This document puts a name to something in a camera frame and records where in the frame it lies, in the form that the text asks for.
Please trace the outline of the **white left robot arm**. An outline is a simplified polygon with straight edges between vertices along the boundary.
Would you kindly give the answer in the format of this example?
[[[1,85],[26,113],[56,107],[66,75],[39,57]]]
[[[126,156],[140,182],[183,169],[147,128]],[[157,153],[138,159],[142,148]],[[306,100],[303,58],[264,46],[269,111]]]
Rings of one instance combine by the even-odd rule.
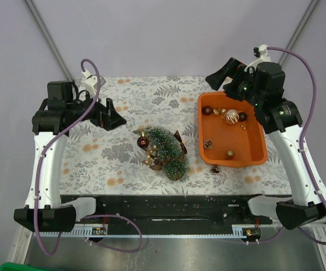
[[[85,99],[73,82],[52,81],[44,99],[32,117],[34,165],[31,186],[24,207],[14,211],[14,220],[32,232],[68,232],[86,217],[92,223],[103,220],[103,207],[94,198],[62,203],[60,178],[63,152],[69,131],[82,121],[90,121],[106,131],[114,130],[126,120],[117,113],[113,101],[101,104],[98,98],[103,78],[93,76],[84,82]]]

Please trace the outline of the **small green christmas tree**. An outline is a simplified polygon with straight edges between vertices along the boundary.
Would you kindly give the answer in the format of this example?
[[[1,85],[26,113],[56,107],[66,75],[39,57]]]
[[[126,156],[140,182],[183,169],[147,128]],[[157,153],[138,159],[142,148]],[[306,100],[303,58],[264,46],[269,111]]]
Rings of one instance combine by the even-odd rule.
[[[156,146],[158,149],[158,155],[161,158],[171,159],[167,166],[157,172],[163,172],[171,181],[178,181],[185,177],[189,170],[188,151],[185,155],[184,161],[182,163],[179,162],[177,158],[180,156],[182,150],[178,140],[174,137],[175,132],[173,133],[162,126],[146,126],[135,130],[133,133],[137,135],[138,138],[140,136],[148,137],[150,141],[148,147],[152,148],[153,146]]]

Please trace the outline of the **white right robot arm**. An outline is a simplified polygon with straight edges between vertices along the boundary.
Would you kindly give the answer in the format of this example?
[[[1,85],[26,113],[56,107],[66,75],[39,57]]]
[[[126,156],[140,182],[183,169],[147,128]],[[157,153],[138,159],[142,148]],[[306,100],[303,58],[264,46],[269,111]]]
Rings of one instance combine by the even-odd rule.
[[[246,66],[230,58],[205,80],[214,90],[223,87],[228,98],[253,106],[255,118],[275,145],[290,183],[291,198],[255,196],[239,209],[240,219],[250,224],[259,216],[272,217],[292,230],[326,217],[326,187],[305,139],[300,138],[303,121],[299,110],[283,97],[282,67],[262,60]]]

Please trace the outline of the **gold berry ribbon sprig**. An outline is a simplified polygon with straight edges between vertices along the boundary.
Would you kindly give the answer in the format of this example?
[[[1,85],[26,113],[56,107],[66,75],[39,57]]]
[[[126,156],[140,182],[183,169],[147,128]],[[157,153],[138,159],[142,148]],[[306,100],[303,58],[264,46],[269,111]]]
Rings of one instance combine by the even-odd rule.
[[[158,149],[156,146],[152,148],[143,148],[146,153],[146,157],[143,159],[142,164],[147,165],[150,169],[154,171],[161,171],[163,167],[167,166],[171,161],[170,158],[161,158],[158,155]]]

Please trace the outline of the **dark red small ball ornament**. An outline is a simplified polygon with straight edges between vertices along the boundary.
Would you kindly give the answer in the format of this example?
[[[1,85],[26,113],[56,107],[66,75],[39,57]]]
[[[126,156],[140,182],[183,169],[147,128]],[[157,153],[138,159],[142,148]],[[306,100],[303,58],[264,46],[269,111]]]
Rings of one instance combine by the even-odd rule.
[[[137,145],[139,148],[148,148],[149,146],[149,139],[148,137],[145,137],[145,136],[140,136],[137,140]]]

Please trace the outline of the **brown ribbon bow ornament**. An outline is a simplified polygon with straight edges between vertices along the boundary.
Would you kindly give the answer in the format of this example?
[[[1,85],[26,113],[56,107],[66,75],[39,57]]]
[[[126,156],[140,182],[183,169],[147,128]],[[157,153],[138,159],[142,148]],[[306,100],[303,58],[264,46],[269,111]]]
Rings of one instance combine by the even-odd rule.
[[[185,155],[187,154],[187,149],[185,147],[185,143],[181,139],[181,135],[178,130],[175,132],[174,137],[178,140],[181,150],[182,150],[182,152],[181,152],[180,156],[177,158],[177,160],[182,163],[185,159]]]

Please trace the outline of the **orange plastic bin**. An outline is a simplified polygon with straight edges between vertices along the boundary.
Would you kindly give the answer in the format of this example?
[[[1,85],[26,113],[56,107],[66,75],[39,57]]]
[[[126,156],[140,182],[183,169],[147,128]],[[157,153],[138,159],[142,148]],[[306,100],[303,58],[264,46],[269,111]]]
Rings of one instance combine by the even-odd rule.
[[[247,120],[228,125],[214,113],[204,115],[204,106],[245,112]],[[198,97],[198,138],[200,156],[206,164],[242,168],[262,165],[267,161],[264,131],[254,116],[254,107],[245,101],[230,99],[222,91],[203,93]],[[207,139],[213,142],[210,150],[203,147]],[[234,152],[232,159],[225,158],[227,151]]]

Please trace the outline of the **small pine cone ornament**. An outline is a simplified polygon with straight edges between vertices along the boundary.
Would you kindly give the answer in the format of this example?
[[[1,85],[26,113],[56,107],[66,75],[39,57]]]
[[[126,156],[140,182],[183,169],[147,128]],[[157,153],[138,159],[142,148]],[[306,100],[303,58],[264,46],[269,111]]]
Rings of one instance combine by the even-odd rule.
[[[218,173],[220,173],[220,169],[219,169],[219,167],[217,167],[217,166],[213,166],[213,167],[210,169],[210,171],[211,171],[211,173],[213,173],[213,174],[218,174]]]

